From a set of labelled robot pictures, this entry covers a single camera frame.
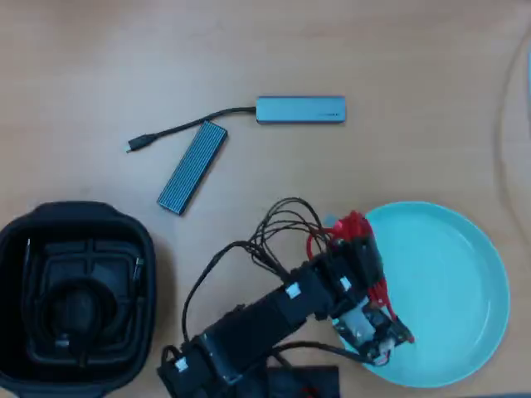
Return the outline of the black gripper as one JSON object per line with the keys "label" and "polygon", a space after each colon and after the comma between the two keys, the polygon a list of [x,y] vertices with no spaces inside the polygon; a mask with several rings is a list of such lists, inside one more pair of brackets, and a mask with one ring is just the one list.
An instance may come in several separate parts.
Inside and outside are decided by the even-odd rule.
{"label": "black gripper", "polygon": [[367,297],[368,288],[385,277],[373,235],[332,246],[314,256],[314,265],[331,288],[338,308],[355,308]]}

